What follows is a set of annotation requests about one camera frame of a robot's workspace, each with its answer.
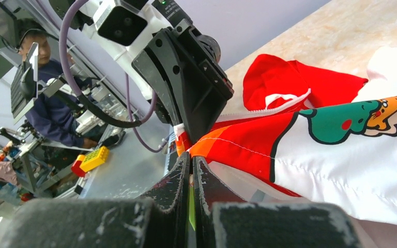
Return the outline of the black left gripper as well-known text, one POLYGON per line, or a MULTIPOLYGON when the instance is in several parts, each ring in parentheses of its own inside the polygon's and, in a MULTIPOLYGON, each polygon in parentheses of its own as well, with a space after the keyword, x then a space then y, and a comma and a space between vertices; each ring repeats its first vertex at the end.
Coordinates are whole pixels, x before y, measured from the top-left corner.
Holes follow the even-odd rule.
POLYGON ((183 20, 155 33, 132 62, 156 93, 156 116, 162 123, 183 123, 192 144, 210 131, 234 93, 220 54, 213 37, 183 20))

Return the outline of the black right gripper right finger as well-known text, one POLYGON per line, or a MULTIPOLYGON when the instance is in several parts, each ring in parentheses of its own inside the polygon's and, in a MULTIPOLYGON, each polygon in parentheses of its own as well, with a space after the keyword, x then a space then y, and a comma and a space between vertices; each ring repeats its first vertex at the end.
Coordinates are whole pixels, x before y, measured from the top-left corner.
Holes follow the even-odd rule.
POLYGON ((198 247, 361 247, 344 211, 329 204, 250 203, 193 158, 198 247))

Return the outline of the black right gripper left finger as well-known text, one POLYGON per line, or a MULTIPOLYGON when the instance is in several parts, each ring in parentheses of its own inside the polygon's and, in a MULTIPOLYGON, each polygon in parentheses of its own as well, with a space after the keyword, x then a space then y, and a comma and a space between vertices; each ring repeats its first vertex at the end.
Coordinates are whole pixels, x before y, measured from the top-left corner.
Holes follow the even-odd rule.
POLYGON ((0 247, 186 247, 190 155, 134 199, 35 199, 0 247))

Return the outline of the white colourful cartoon jacket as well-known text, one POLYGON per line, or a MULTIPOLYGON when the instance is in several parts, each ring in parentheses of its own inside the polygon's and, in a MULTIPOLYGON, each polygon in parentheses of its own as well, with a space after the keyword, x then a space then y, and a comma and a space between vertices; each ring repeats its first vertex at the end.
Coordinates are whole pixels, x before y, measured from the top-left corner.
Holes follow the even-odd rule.
POLYGON ((375 51, 367 78, 261 54, 243 79, 244 114, 221 115, 178 152, 235 168, 284 195, 397 225, 397 48, 375 51))

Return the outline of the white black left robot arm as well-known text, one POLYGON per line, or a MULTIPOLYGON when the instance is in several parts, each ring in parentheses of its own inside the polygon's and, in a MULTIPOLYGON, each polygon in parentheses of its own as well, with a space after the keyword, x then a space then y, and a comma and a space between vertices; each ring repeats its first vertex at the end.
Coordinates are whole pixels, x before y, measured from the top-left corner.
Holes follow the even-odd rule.
POLYGON ((175 1, 50 1, 55 13, 97 42, 137 84, 157 95, 163 123, 183 125, 196 143, 214 126, 233 87, 219 66, 221 50, 175 1))

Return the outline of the yellow red toy brick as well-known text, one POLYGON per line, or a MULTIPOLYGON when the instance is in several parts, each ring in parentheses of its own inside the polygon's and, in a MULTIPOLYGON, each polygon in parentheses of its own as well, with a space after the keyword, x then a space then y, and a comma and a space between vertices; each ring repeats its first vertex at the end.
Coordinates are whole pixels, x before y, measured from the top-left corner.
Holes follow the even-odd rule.
POLYGON ((71 171, 78 177, 85 177, 86 173, 104 164, 109 157, 110 150, 102 146, 87 154, 80 154, 71 166, 71 171))

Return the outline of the person in blue shirt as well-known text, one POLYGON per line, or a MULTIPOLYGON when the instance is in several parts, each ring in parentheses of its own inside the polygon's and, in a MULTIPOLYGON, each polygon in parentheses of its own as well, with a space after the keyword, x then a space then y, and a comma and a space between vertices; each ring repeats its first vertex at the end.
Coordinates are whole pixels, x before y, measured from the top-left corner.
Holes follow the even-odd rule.
MULTIPOLYGON (((21 36, 18 53, 25 60, 33 43, 39 47, 38 79, 45 83, 63 74, 59 61, 51 58, 51 48, 45 29, 33 19, 19 19, 21 36)), ((86 134, 77 135, 78 122, 72 110, 56 95, 47 97, 40 94, 34 106, 25 114, 28 122, 45 138, 59 142, 68 147, 94 148, 103 135, 104 127, 95 127, 86 134)))

